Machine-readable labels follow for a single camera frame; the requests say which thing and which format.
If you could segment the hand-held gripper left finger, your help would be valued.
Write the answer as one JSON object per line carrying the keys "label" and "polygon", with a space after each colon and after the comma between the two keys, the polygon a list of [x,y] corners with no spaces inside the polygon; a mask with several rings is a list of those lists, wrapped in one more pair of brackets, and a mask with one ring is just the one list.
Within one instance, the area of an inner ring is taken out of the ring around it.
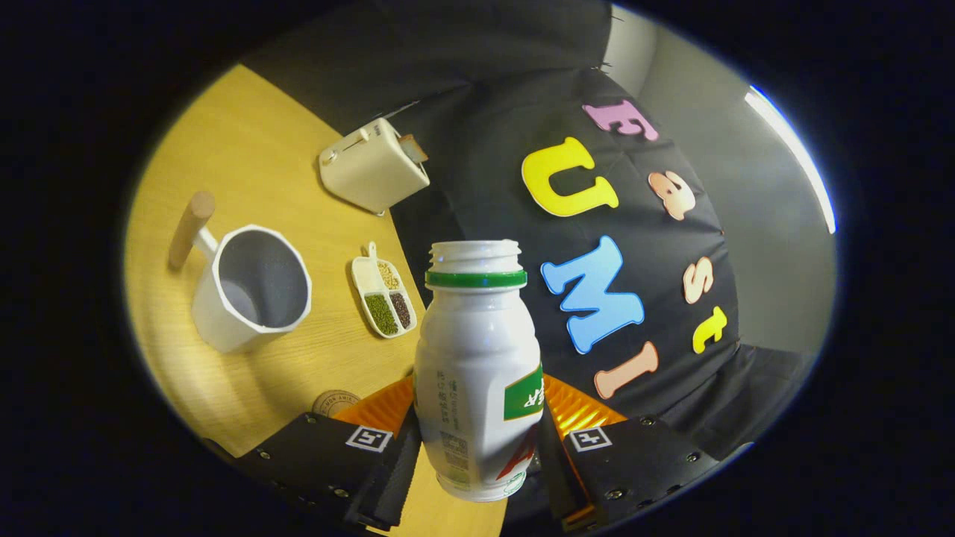
{"label": "hand-held gripper left finger", "polygon": [[212,439],[205,445],[335,526],[389,531],[401,522],[421,448],[413,378],[406,375],[330,417],[303,412],[241,456]]}

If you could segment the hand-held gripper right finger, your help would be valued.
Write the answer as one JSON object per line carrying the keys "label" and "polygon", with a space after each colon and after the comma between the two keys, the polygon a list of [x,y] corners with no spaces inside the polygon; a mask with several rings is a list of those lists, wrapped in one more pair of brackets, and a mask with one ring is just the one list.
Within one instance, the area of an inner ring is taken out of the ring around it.
{"label": "hand-held gripper right finger", "polygon": [[543,377],[539,458],[551,512],[567,533],[621,526],[720,472],[716,458],[657,415],[628,418],[552,375]]}

